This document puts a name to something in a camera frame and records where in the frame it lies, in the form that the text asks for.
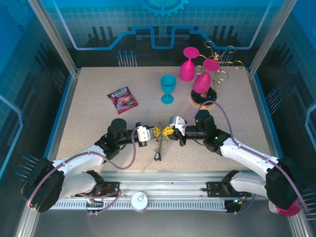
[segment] white round cap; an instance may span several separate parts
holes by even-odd
[[[134,193],[134,195],[131,198],[131,205],[135,211],[142,211],[146,209],[148,205],[148,198],[146,194],[142,192]]]
[[[269,210],[272,213],[278,213],[277,207],[269,200]]]

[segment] speckled tabletop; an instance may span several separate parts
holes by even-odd
[[[197,109],[192,104],[190,92],[192,82],[181,81],[179,67],[114,67],[82,68],[68,114],[57,159],[66,158],[81,152],[94,144],[107,132],[115,118],[123,118],[127,129],[133,129],[136,122],[142,125],[157,126],[158,122],[168,124],[173,115],[189,120]],[[270,154],[259,113],[250,88],[245,69],[225,67],[230,78],[217,86],[217,102],[222,105],[231,121],[235,137],[244,144],[261,152]],[[177,78],[174,102],[165,105],[160,79],[166,74]],[[120,115],[107,94],[128,86],[139,105]],[[221,111],[210,108],[218,128],[228,131]],[[155,140],[148,146],[136,149],[136,161],[128,171],[230,171],[246,170],[243,165],[231,159],[209,152],[194,141],[187,141],[184,147],[179,142],[170,141],[163,149],[162,161],[154,161]],[[126,146],[114,159],[119,166],[126,166],[132,159],[133,148]],[[115,171],[108,163],[92,167],[97,171]]]

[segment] snack packet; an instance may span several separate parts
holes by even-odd
[[[118,114],[138,106],[138,103],[134,96],[130,93],[128,86],[108,94],[108,97],[112,100]]]

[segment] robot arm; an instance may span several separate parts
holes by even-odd
[[[301,175],[290,158],[279,159],[260,153],[236,139],[235,143],[230,134],[216,127],[208,110],[200,110],[195,116],[195,122],[195,126],[187,126],[183,119],[171,117],[170,124],[174,128],[174,133],[169,138],[179,140],[180,146],[184,146],[188,139],[203,140],[203,144],[209,151],[233,159],[257,174],[245,175],[239,171],[230,172],[222,180],[223,190],[227,193],[234,190],[259,194],[268,197],[274,205],[281,209],[288,210],[298,196],[287,178],[273,163],[282,167],[299,192],[304,190]]]
[[[273,161],[281,166],[290,176],[295,186],[301,192],[304,187],[301,177],[294,163],[288,159],[282,160],[272,157],[247,147],[231,138],[230,134],[217,129],[213,117],[207,110],[200,110],[195,117],[196,125],[187,126],[184,119],[173,116],[170,118],[170,126],[173,133],[168,135],[171,140],[179,140],[180,146],[186,144],[188,139],[203,140],[206,148],[220,156],[231,158],[249,169],[255,174],[244,174],[239,171],[231,171],[223,180],[222,188],[227,193],[249,192],[268,197],[276,206],[288,209],[297,199],[297,195],[289,184],[285,176],[280,173],[273,164],[259,158],[256,154]],[[43,186],[36,192],[31,200],[33,207],[38,212],[43,212],[51,208],[57,200],[71,195],[86,193],[97,196],[100,190],[106,185],[104,180],[94,171],[83,173],[93,166],[105,163],[113,159],[120,151],[120,146],[132,143],[132,134],[139,147],[147,145],[147,141],[154,139],[153,127],[136,124],[137,132],[126,129],[126,122],[117,118],[108,127],[108,132],[102,136],[93,146],[85,150],[83,155],[65,163],[68,158],[55,160],[40,160],[31,174],[27,177],[21,190],[22,194],[29,199],[41,180],[54,168],[61,165],[43,183]]]
[[[146,146],[147,141],[154,138],[154,132],[150,127],[137,123],[135,130],[134,133],[133,130],[126,130],[126,122],[121,118],[117,118],[108,127],[107,134],[87,150],[74,155],[77,157],[71,161],[68,162],[69,158],[53,162],[47,159],[39,160],[28,175],[21,190],[22,194],[29,199],[40,181],[49,172],[61,165],[45,181],[31,200],[31,205],[38,212],[44,212],[50,209],[59,199],[72,195],[80,193],[91,194],[92,196],[98,195],[100,190],[109,184],[105,183],[96,172],[83,171],[105,163],[104,157],[107,160],[113,159],[119,153],[120,146],[132,143],[132,134],[134,134],[134,141],[138,142],[139,147]],[[103,194],[112,193],[113,191],[108,189],[107,193]]]

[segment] blue cup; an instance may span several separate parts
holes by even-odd
[[[173,102],[173,96],[170,95],[176,87],[176,78],[173,75],[165,75],[161,78],[161,88],[165,95],[162,96],[161,101],[164,104],[171,104]]]

